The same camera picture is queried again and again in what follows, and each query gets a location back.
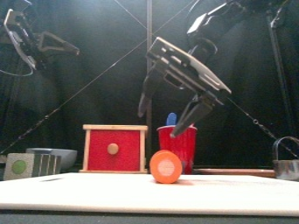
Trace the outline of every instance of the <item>small box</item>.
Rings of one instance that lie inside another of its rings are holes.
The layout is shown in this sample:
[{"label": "small box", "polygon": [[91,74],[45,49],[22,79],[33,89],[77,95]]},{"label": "small box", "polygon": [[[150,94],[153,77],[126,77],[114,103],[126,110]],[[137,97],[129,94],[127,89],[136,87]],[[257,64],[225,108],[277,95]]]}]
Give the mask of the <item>small box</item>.
[{"label": "small box", "polygon": [[3,180],[26,179],[58,174],[61,157],[46,154],[9,153],[3,168]]},{"label": "small box", "polygon": [[140,125],[82,125],[81,172],[145,172],[145,132]]}]

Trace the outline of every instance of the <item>metal container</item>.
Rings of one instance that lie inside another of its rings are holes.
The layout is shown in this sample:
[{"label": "metal container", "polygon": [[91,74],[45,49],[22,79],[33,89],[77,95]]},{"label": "metal container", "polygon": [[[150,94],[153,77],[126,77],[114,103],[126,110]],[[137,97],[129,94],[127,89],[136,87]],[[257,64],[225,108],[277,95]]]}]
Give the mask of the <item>metal container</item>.
[{"label": "metal container", "polygon": [[285,137],[276,139],[276,141],[273,143],[273,147],[272,147],[273,157],[274,157],[274,160],[273,160],[274,177],[277,179],[299,181],[299,159],[278,160],[278,158],[277,158],[278,144],[285,139],[293,141],[296,143],[296,145],[299,146],[299,139],[294,137],[285,136]]},{"label": "metal container", "polygon": [[74,165],[77,158],[77,152],[74,150],[27,148],[25,152],[31,154],[49,154],[53,156],[59,156],[59,169],[62,171],[67,170]]}]

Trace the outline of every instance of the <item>blue object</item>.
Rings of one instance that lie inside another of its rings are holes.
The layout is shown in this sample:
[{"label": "blue object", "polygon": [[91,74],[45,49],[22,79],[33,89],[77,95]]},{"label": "blue object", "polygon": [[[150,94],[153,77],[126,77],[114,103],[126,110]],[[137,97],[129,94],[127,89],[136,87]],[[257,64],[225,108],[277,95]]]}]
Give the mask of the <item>blue object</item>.
[{"label": "blue object", "polygon": [[176,125],[176,114],[174,113],[170,113],[166,116],[165,126],[169,126],[169,125]]}]

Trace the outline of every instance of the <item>metal rod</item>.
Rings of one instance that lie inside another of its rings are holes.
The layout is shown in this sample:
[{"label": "metal rod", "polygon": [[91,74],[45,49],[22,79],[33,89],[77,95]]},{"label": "metal rod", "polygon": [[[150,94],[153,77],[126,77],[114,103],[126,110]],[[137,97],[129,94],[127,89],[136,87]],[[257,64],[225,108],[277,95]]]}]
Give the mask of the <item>metal rod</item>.
[{"label": "metal rod", "polygon": [[[152,35],[153,35],[153,1],[146,0],[146,51],[150,48],[153,43]],[[152,68],[152,60],[146,59],[146,73],[149,73]],[[145,165],[148,166],[149,157],[152,156],[152,102],[149,102],[146,111],[145,111],[145,125],[148,128],[146,131],[146,141],[145,141]]]},{"label": "metal rod", "polygon": [[274,67],[276,67],[277,79],[280,83],[280,91],[281,91],[281,96],[284,101],[285,120],[286,120],[289,134],[294,136],[294,116],[293,116],[288,88],[285,83],[285,72],[282,67],[280,48],[277,44],[276,28],[272,26],[272,22],[273,22],[272,12],[268,11],[266,25],[268,25],[268,33],[269,33],[270,44],[272,44],[273,55],[274,55]]}]

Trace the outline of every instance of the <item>cable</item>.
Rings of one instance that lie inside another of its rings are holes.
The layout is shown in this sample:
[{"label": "cable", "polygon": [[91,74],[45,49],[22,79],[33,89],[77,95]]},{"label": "cable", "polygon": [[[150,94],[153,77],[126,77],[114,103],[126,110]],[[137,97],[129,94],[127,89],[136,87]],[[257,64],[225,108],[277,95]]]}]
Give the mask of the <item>cable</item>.
[{"label": "cable", "polygon": [[186,19],[188,19],[188,17],[189,17],[190,14],[192,14],[192,11],[193,11],[196,5],[200,4],[201,2],[202,2],[202,0],[197,0],[197,1],[194,2],[194,4],[192,5],[192,7],[189,8],[189,11],[188,11],[186,16],[185,16]]},{"label": "cable", "polygon": [[[269,131],[269,129],[258,122],[258,120],[249,115],[249,113],[232,101],[230,98],[226,97],[232,105],[237,108],[237,110],[248,117],[248,119],[252,121],[252,123],[262,130],[262,132],[272,138],[274,141],[278,140],[278,138],[274,136],[274,134]],[[299,156],[292,152],[292,150],[281,144],[284,149],[292,154],[294,158],[299,158]]]},{"label": "cable", "polygon": [[2,74],[7,74],[7,75],[11,75],[11,76],[15,76],[15,77],[23,77],[23,76],[29,76],[33,74],[33,69],[30,68],[30,72],[26,73],[26,74],[17,74],[17,73],[7,73],[6,71],[1,70],[0,69],[0,73]]}]

